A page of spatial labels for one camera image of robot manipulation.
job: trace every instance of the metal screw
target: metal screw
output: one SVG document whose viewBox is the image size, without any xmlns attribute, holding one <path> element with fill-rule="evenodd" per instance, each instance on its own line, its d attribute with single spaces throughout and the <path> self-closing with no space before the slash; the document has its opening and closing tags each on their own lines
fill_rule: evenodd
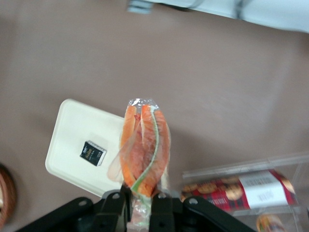
<svg viewBox="0 0 309 232">
<path fill-rule="evenodd" d="M 164 198 L 166 198 L 165 193 L 163 193 L 163 192 L 159 193 L 158 198 L 159 198 L 159 199 L 164 199 Z"/>
<path fill-rule="evenodd" d="M 116 200 L 116 199 L 120 198 L 119 193 L 115 193 L 115 194 L 112 196 L 112 198 L 113 198 L 114 200 Z"/>
<path fill-rule="evenodd" d="M 191 199 L 189 200 L 189 203 L 190 203 L 190 204 L 197 204 L 198 201 L 197 201 L 197 199 L 195 199 L 195 198 L 191 198 Z"/>
<path fill-rule="evenodd" d="M 86 200 L 83 200 L 81 202 L 78 203 L 79 206 L 84 206 L 87 204 L 87 201 Z"/>
</svg>

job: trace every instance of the green vegetable strip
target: green vegetable strip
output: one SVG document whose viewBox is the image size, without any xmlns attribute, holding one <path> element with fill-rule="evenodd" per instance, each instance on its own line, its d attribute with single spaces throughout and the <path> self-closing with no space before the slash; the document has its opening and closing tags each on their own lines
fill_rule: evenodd
<svg viewBox="0 0 309 232">
<path fill-rule="evenodd" d="M 135 183 L 131 187 L 131 190 L 133 192 L 136 192 L 136 193 L 137 193 L 137 190 L 138 190 L 141 182 L 146 177 L 146 175 L 148 174 L 152 164 L 154 163 L 156 155 L 157 155 L 158 147 L 159 147 L 159 130 L 158 130 L 158 125 L 156 123 L 155 115 L 154 115 L 155 109 L 156 109 L 156 107 L 151 106 L 151 111 L 150 112 L 151 112 L 151 117 L 152 117 L 153 122 L 154 122 L 154 131 L 155 131 L 155 149 L 154 149 L 155 151 L 154 151 L 154 155 L 153 155 L 153 157 L 152 157 L 152 159 L 150 161 L 150 164 L 148 165 L 148 167 L 144 170 L 144 172 L 139 176 L 139 178 L 135 181 Z"/>
</svg>

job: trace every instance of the clear plastic container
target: clear plastic container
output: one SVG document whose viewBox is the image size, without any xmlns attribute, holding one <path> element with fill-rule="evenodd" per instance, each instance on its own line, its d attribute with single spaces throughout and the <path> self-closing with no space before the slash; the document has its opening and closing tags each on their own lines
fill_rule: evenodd
<svg viewBox="0 0 309 232">
<path fill-rule="evenodd" d="M 288 232 L 309 231 L 309 153 L 298 153 L 280 158 L 260 159 L 214 168 L 183 172 L 184 184 L 222 178 L 236 174 L 275 169 L 287 177 L 294 186 L 298 204 L 272 206 L 229 212 L 238 220 L 257 231 L 256 220 L 261 214 L 275 214 Z"/>
</svg>

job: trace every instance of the white plastic tray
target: white plastic tray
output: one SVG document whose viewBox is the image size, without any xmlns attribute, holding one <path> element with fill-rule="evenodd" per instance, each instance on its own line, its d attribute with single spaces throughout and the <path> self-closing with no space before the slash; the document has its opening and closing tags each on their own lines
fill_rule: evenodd
<svg viewBox="0 0 309 232">
<path fill-rule="evenodd" d="M 45 166 L 49 173 L 97 196 L 119 189 L 120 183 L 106 176 L 119 151 L 124 119 L 78 101 L 67 99 L 59 109 Z M 107 150 L 100 166 L 80 157 L 85 141 Z"/>
</svg>

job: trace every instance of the beige floor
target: beige floor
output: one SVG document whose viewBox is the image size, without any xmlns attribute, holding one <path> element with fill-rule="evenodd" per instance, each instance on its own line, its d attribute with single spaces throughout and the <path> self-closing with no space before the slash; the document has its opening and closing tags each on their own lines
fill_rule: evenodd
<svg viewBox="0 0 309 232">
<path fill-rule="evenodd" d="M 78 197 L 45 169 L 61 102 L 123 116 L 152 97 L 171 130 L 170 177 L 309 151 L 309 35 L 122 0 L 0 0 L 0 162 L 18 188 L 14 231 Z"/>
</svg>

